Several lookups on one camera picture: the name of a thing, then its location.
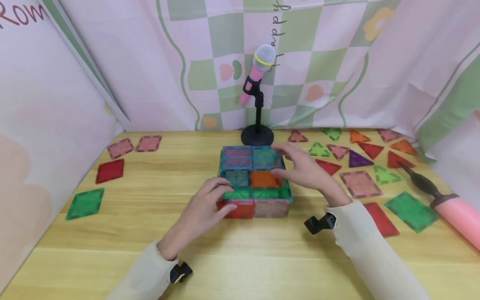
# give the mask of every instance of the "yellow ring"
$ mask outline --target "yellow ring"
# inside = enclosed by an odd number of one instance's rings
[[[257,56],[256,53],[253,54],[253,57],[255,57],[255,59],[256,59],[260,64],[262,64],[262,65],[264,65],[264,66],[267,66],[267,67],[271,67],[271,66],[273,66],[273,64],[275,63],[275,62],[267,63],[267,62],[262,61],[260,58],[258,58],[258,56]]]

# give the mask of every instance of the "microphone mesh grille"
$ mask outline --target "microphone mesh grille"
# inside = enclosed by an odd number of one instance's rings
[[[273,64],[275,62],[276,52],[275,52],[275,48],[273,48],[271,45],[268,45],[268,44],[261,45],[255,51],[255,54],[258,57],[258,59],[260,59],[261,61],[267,64]],[[267,71],[271,67],[271,66],[265,66],[259,63],[255,57],[253,57],[253,65],[261,71]]]

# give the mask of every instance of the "hand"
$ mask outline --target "hand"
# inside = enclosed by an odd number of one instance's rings
[[[293,170],[273,169],[272,174],[285,178],[299,186],[318,190],[331,207],[347,205],[352,202],[338,182],[333,179],[302,148],[293,143],[276,144],[273,149],[293,161]]]
[[[166,260],[173,260],[190,242],[215,226],[237,208],[227,204],[217,211],[216,202],[226,192],[232,192],[230,181],[221,177],[207,179],[188,202],[177,222],[167,231],[157,248]]]

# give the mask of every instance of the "round stand base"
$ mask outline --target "round stand base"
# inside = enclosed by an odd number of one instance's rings
[[[260,125],[260,132],[255,132],[255,125],[245,127],[241,132],[241,142],[251,146],[270,146],[273,143],[273,131],[265,125]]]

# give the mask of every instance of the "purple triangle tile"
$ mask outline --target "purple triangle tile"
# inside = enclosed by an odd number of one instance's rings
[[[350,150],[350,160],[348,161],[348,166],[350,168],[364,167],[364,166],[373,166],[373,162],[357,152]]]

